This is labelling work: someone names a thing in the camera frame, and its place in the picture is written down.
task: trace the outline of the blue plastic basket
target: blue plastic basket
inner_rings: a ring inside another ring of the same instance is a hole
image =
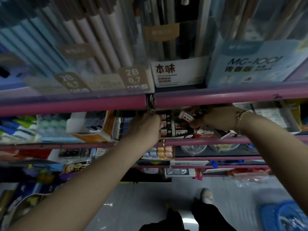
[[[265,231],[284,231],[280,216],[295,217],[303,224],[308,224],[308,218],[294,201],[285,201],[279,204],[265,204],[260,208],[260,214]],[[307,228],[294,229],[308,231]]]

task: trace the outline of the person's left hand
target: person's left hand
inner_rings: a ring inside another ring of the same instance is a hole
[[[159,115],[150,113],[134,117],[129,124],[125,138],[138,141],[138,145],[144,146],[145,150],[150,149],[160,139],[160,120]]]

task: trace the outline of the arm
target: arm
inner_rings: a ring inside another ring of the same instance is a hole
[[[246,135],[279,181],[303,211],[308,214],[308,146],[271,120],[254,114],[243,113],[236,126],[236,112],[243,109],[229,106],[210,109],[203,118],[191,126],[212,126],[219,130],[236,130]]]
[[[8,231],[84,230],[124,174],[160,137],[160,116],[134,118],[109,152],[56,190]]]

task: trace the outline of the hand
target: hand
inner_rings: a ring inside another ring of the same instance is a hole
[[[202,118],[191,121],[189,125],[191,128],[210,126],[221,131],[236,130],[238,111],[242,112],[244,109],[235,106],[212,107]]]
[[[146,151],[158,142],[160,136],[160,116],[145,113],[131,120],[125,138],[136,140]]]

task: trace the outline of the shoe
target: shoe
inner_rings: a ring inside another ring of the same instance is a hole
[[[205,204],[213,204],[213,193],[207,188],[203,188],[200,194],[200,200]]]

